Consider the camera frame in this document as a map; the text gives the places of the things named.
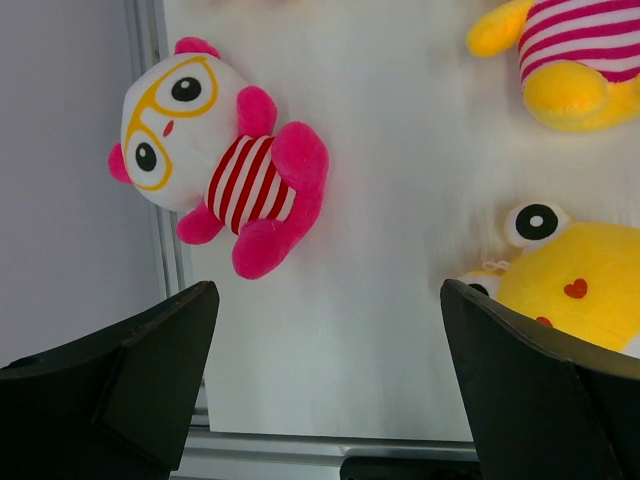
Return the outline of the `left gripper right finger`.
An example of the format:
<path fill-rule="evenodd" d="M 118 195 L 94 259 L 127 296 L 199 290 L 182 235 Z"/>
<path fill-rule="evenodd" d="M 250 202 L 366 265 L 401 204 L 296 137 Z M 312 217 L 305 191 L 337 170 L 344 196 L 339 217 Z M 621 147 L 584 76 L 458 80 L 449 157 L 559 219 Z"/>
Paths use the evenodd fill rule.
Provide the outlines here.
<path fill-rule="evenodd" d="M 440 302 L 484 478 L 638 478 L 638 359 L 457 280 L 443 283 Z"/>

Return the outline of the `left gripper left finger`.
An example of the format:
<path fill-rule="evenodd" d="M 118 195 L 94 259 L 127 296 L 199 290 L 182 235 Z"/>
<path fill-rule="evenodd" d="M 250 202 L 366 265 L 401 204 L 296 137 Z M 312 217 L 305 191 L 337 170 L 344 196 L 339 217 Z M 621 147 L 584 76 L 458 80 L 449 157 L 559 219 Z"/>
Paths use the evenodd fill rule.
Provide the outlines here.
<path fill-rule="evenodd" d="M 4 479 L 167 479 L 179 468 L 219 293 L 156 306 L 1 370 Z"/>

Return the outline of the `pink plush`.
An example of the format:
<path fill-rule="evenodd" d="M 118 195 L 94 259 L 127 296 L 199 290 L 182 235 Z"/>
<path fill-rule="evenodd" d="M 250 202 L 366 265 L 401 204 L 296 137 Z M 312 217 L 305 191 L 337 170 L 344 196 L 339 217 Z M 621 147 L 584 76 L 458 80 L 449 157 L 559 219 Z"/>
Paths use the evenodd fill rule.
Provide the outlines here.
<path fill-rule="evenodd" d="M 279 125 L 277 117 L 264 89 L 206 40 L 185 37 L 127 91 L 108 169 L 152 203 L 180 212 L 182 242 L 234 233 L 233 268 L 255 280 L 315 224 L 329 172 L 316 131 L 298 121 Z"/>

